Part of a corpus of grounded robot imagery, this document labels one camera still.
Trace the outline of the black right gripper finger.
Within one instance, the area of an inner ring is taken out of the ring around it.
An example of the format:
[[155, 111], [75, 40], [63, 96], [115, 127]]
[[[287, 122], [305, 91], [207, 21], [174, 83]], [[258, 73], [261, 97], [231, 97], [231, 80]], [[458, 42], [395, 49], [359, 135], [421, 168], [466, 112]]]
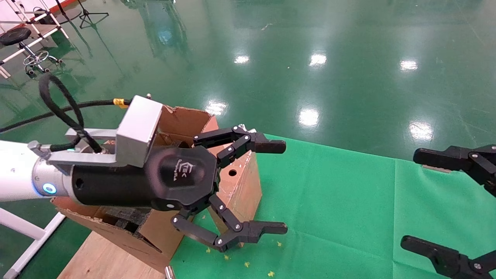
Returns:
[[493, 279], [496, 269], [496, 251], [478, 258], [468, 258], [459, 251], [420, 239], [403, 236], [400, 246], [412, 253], [428, 258], [436, 273], [451, 279]]
[[486, 145], [480, 148], [449, 146], [444, 151], [418, 148], [413, 161], [452, 171], [463, 171], [491, 195], [496, 195], [496, 147]]

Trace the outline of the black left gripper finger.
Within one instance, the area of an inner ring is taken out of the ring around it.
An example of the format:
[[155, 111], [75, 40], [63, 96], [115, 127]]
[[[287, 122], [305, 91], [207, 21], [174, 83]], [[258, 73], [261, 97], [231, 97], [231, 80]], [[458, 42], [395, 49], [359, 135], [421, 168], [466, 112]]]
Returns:
[[216, 155], [218, 168], [227, 167], [249, 151], [282, 154], [286, 150], [285, 141], [270, 140], [263, 133], [250, 133], [238, 126], [198, 134], [193, 136], [193, 144], [206, 149], [228, 145]]
[[176, 230], [185, 236], [219, 252], [225, 252], [239, 243], [257, 243], [264, 234], [286, 234], [288, 231], [287, 225], [283, 222], [239, 221], [217, 195], [210, 196], [206, 205], [210, 205], [227, 226], [228, 229], [225, 233], [216, 235], [212, 231], [188, 221], [192, 212], [186, 209], [181, 209], [178, 214], [175, 214], [171, 223]]

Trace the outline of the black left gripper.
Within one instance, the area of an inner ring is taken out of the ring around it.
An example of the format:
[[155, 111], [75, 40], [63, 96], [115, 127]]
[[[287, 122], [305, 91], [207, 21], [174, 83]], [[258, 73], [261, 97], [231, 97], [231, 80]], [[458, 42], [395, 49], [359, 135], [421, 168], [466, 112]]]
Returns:
[[152, 148], [143, 167], [81, 166], [72, 172], [81, 204], [198, 212], [219, 189], [220, 167], [204, 147]]

